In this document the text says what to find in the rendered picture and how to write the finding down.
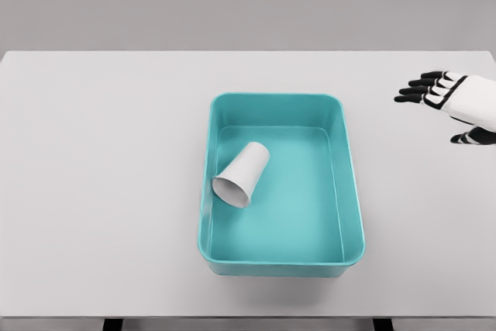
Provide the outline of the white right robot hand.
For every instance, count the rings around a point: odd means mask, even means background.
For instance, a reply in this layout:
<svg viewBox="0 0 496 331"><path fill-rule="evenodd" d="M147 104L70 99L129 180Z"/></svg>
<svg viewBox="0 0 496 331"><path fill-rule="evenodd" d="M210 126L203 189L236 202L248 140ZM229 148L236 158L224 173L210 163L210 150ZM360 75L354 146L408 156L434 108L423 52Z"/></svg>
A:
<svg viewBox="0 0 496 331"><path fill-rule="evenodd" d="M424 105L471 126L452 136L451 143L496 145L496 81L453 71L430 71L408 82L394 101Z"/></svg>

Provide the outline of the teal plastic basket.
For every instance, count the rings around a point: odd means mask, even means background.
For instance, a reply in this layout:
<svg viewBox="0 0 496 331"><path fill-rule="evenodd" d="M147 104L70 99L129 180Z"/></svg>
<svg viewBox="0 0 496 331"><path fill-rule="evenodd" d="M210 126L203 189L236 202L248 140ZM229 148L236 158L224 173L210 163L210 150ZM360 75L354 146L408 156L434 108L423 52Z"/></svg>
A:
<svg viewBox="0 0 496 331"><path fill-rule="evenodd" d="M212 180L256 142L269 153L250 204L226 204ZM210 107L198 248L219 275L334 278L365 237L343 106L325 94L218 95Z"/></svg>

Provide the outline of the white paper cup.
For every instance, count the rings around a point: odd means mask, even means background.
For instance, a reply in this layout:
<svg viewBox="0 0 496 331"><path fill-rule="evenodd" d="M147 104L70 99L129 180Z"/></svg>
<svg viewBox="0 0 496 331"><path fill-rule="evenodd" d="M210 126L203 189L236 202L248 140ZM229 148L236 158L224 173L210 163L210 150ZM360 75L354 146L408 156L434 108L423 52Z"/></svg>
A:
<svg viewBox="0 0 496 331"><path fill-rule="evenodd" d="M270 159L269 150L258 142L248 143L228 166L212 179L212 189L225 203L242 209L252 194Z"/></svg>

